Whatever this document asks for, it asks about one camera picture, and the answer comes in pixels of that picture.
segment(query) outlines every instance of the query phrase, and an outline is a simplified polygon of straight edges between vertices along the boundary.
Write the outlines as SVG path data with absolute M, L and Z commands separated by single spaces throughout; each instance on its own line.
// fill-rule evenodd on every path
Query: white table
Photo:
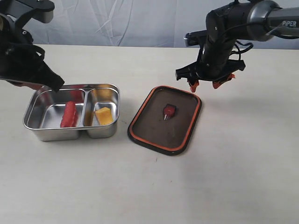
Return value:
M 150 90 L 170 85 L 197 49 L 42 46 L 67 84 L 121 90 L 112 138 L 41 142 L 22 124 L 33 90 L 0 82 L 1 224 L 296 224 L 299 51 L 252 50 L 247 68 L 204 103 L 190 145 L 169 157 L 127 127 Z

